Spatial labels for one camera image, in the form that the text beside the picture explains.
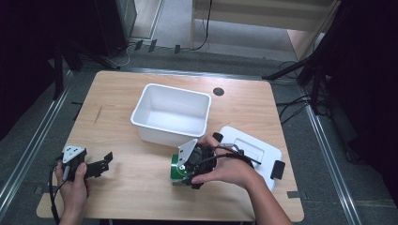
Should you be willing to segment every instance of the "black curtain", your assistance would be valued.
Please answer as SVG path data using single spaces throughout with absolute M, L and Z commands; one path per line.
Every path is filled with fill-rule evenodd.
M 358 136 L 349 146 L 383 175 L 398 205 L 398 3 L 343 1 L 351 7 L 322 54 L 338 99 Z

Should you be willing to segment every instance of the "gray carpet floor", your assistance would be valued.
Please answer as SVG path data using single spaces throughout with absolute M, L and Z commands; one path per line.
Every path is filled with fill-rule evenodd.
M 205 52 L 181 52 L 172 49 L 156 49 L 148 53 L 147 46 L 139 51 L 130 51 L 130 62 L 121 70 L 135 68 L 168 69 L 222 74 L 233 74 L 240 79 L 259 80 L 260 76 L 272 74 L 280 69 L 282 62 L 227 56 Z M 113 58 L 124 64 L 128 58 L 124 53 Z M 73 127 L 74 116 L 84 102 L 88 89 L 96 75 L 103 70 L 96 62 L 83 57 L 81 71 L 72 71 L 73 79 L 66 100 L 48 131 L 32 165 L 24 177 L 1 224 L 54 224 L 49 218 L 39 218 L 36 208 L 41 198 L 40 189 L 48 180 L 49 164 L 64 146 Z M 294 79 L 280 78 L 271 83 L 276 102 L 290 102 L 302 96 Z M 6 138 L 0 142 L 0 185 L 4 185 L 15 165 L 29 144 L 41 119 L 52 103 L 54 86 L 50 86 L 20 119 Z M 289 107 L 283 116 L 289 116 L 301 105 Z M 344 145 L 334 128 L 331 118 L 319 118 L 329 138 L 333 154 L 344 175 L 350 193 L 357 205 L 363 224 L 398 224 L 398 211 L 384 187 L 381 177 L 366 164 L 354 165 L 345 158 Z M 303 111 L 283 125 L 283 134 L 291 158 L 294 174 L 301 194 L 304 219 L 298 224 L 347 224 L 341 201 L 330 178 L 325 158 L 320 150 L 308 114 Z M 85 219 L 84 224 L 99 224 L 98 219 Z

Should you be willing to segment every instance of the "white container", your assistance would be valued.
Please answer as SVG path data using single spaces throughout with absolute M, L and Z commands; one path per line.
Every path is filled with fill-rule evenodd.
M 210 104 L 208 94 L 150 83 L 130 120 L 144 141 L 178 147 L 205 135 Z

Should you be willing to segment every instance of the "hand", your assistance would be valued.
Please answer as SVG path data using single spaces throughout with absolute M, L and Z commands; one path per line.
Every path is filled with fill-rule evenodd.
M 219 142 L 206 135 L 198 144 L 217 147 Z M 217 155 L 228 153 L 230 152 L 225 149 L 216 149 Z M 268 189 L 263 176 L 246 162 L 237 158 L 219 157 L 214 171 L 194 176 L 192 183 L 199 184 L 216 180 L 236 184 L 247 190 L 252 202 L 256 224 L 292 224 Z
M 87 172 L 87 165 L 81 163 L 76 170 L 74 182 L 67 181 L 61 188 L 61 196 L 64 201 L 64 214 L 61 218 L 61 224 L 80 224 L 87 208 L 88 191 L 90 184 L 88 180 L 84 180 Z M 58 186 L 63 184 L 62 163 L 58 162 L 55 170 Z
M 198 144 L 217 147 L 220 143 L 217 142 L 217 140 L 215 140 L 212 136 L 206 135 L 198 142 Z M 217 148 L 216 154 L 231 154 L 231 152 L 225 149 Z M 214 171 L 194 176 L 192 183 L 199 184 L 209 181 L 223 181 L 247 188 L 254 177 L 263 180 L 264 182 L 264 178 L 246 162 L 237 158 L 219 157 L 217 158 L 217 165 Z

